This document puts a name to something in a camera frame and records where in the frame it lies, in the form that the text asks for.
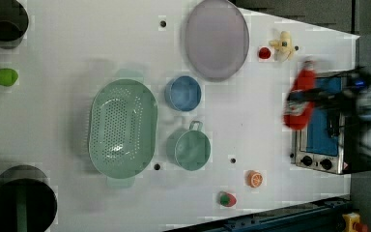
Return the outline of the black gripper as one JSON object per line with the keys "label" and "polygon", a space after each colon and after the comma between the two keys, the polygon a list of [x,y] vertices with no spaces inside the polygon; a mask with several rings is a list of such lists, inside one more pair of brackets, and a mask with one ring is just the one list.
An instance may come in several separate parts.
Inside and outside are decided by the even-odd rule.
{"label": "black gripper", "polygon": [[[329,94],[322,90],[294,91],[288,95],[285,108],[287,110],[304,110],[307,106],[311,106],[338,110],[342,113],[355,113],[357,98],[371,86],[371,72],[364,67],[338,72],[328,79],[337,79],[340,82],[339,92]],[[328,102],[319,101],[327,97]]]}

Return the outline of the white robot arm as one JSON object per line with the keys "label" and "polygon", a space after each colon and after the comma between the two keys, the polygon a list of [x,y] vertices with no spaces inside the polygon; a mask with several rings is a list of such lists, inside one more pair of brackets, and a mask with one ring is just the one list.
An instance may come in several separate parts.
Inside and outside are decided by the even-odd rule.
{"label": "white robot arm", "polygon": [[371,170],[371,73],[362,67],[316,73],[304,68],[284,102],[298,167],[344,175]]}

